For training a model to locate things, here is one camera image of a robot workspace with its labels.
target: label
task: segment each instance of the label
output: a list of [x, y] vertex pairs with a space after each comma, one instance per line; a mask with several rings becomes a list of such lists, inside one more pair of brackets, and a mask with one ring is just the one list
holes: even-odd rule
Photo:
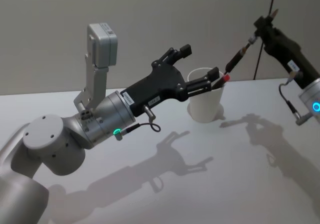
[[102, 27], [102, 29], [109, 35], [114, 34], [114, 32], [111, 30], [110, 26], [108, 26], [107, 23], [100, 23], [100, 26]]
[[288, 62], [288, 66], [291, 68], [292, 71], [294, 72], [298, 72], [300, 71], [300, 68], [297, 66], [297, 64], [295, 64], [295, 62], [293, 60]]
[[123, 99], [125, 100], [126, 103], [128, 103], [129, 106], [134, 104], [134, 100], [131, 98], [131, 96], [125, 91], [122, 93]]
[[160, 96], [157, 96], [157, 97], [153, 98], [151, 101], [149, 101], [148, 105], [149, 105], [149, 107], [151, 107], [159, 101], [160, 101]]

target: green led light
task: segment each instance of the green led light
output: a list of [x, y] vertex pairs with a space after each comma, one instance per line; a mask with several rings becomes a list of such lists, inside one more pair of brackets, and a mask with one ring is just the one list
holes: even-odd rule
[[120, 128], [115, 129], [115, 130], [113, 131], [113, 135], [116, 135], [116, 134], [118, 134], [119, 132], [121, 132], [121, 129], [120, 129]]

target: white paper cup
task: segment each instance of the white paper cup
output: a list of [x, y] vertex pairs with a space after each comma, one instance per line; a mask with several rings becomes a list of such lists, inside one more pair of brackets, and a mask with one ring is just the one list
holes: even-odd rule
[[[188, 82], [201, 78], [212, 68], [202, 67], [191, 71], [187, 77]], [[219, 89], [208, 91], [190, 97], [191, 117], [199, 123], [210, 123], [215, 119], [220, 104], [224, 86]]]

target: white wall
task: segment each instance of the white wall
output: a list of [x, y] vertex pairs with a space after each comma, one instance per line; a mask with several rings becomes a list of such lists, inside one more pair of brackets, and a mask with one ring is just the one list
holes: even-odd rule
[[[274, 19], [275, 27], [301, 46], [302, 53], [320, 72], [320, 3], [319, 0], [274, 0], [279, 13]], [[262, 52], [257, 79], [287, 77], [288, 73], [273, 57]]]
[[[198, 67], [223, 69], [269, 4], [270, 0], [0, 0], [0, 95], [82, 89], [86, 26], [97, 22], [107, 22], [119, 40], [108, 88], [133, 84], [149, 74], [151, 62], [169, 47], [188, 43], [192, 56], [176, 64], [185, 78]], [[232, 73], [233, 80], [253, 78], [258, 51], [256, 44]]]

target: white table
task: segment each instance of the white table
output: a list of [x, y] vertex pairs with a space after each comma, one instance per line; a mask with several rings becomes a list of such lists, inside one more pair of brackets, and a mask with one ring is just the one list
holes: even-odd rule
[[[320, 126], [314, 118], [296, 126], [278, 93], [282, 81], [227, 84], [225, 121], [261, 117], [251, 115], [247, 123], [197, 123], [187, 113], [188, 101], [167, 100], [153, 109], [160, 133], [144, 126], [120, 142], [112, 137], [87, 151], [68, 176], [42, 165], [34, 179], [50, 198], [39, 223], [320, 223]], [[296, 84], [284, 93], [307, 112]], [[0, 96], [0, 146], [19, 125], [43, 114], [74, 115], [77, 94]]]

